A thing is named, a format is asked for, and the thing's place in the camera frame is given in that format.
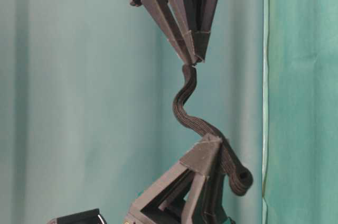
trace black 3d printed part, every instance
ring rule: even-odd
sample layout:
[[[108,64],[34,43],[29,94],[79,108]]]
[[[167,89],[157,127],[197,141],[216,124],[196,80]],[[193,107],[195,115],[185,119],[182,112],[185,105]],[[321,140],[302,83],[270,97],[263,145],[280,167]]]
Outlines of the black 3d printed part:
[[[205,60],[218,0],[130,0],[147,9],[184,62],[185,84],[176,95],[177,120],[203,138],[130,207],[128,224],[234,223],[222,207],[225,175],[237,195],[253,178],[225,136],[205,120],[188,115],[183,106],[196,87],[194,65]]]
[[[99,209],[52,219],[47,224],[107,224]]]

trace triangular bracket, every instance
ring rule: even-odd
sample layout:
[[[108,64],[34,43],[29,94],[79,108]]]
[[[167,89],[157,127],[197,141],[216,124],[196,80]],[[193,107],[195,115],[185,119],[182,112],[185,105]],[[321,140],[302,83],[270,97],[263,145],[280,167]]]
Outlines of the triangular bracket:
[[[222,140],[205,135],[131,205],[125,223],[223,223],[223,179],[214,171]],[[216,200],[211,194],[216,193]]]

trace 3d printed robot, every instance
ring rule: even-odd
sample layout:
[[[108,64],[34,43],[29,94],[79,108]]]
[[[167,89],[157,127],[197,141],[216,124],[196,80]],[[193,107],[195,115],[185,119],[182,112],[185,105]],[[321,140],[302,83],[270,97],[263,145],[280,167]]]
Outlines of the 3d printed robot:
[[[131,205],[124,224],[234,224],[222,207],[224,177],[244,195],[253,179],[224,135],[208,122],[189,116],[183,106],[196,87],[197,63],[205,60],[218,0],[130,0],[144,5],[184,62],[185,84],[173,111],[202,139]],[[106,224],[99,210],[53,219],[49,224]]]

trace teal background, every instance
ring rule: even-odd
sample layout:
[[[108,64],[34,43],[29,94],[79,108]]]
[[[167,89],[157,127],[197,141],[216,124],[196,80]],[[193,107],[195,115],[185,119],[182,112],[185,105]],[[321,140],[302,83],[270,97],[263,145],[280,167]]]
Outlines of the teal background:
[[[267,223],[337,223],[337,0],[269,0]]]
[[[1,223],[129,204],[199,140],[171,111],[181,61],[128,0],[0,0]],[[261,223],[262,0],[220,0],[189,113],[218,126],[255,183],[226,184],[237,223]]]

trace curved flexible connector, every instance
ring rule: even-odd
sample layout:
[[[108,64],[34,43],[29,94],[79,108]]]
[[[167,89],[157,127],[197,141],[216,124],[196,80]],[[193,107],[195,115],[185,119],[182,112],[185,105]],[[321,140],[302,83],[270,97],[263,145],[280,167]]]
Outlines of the curved flexible connector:
[[[173,111],[177,120],[185,127],[204,136],[207,133],[220,137],[223,144],[220,150],[219,172],[229,176],[229,185],[236,195],[244,195],[251,187],[253,179],[250,171],[244,167],[225,136],[205,120],[190,116],[184,110],[184,104],[194,92],[197,84],[196,68],[185,64],[182,68],[185,84],[173,101]]]

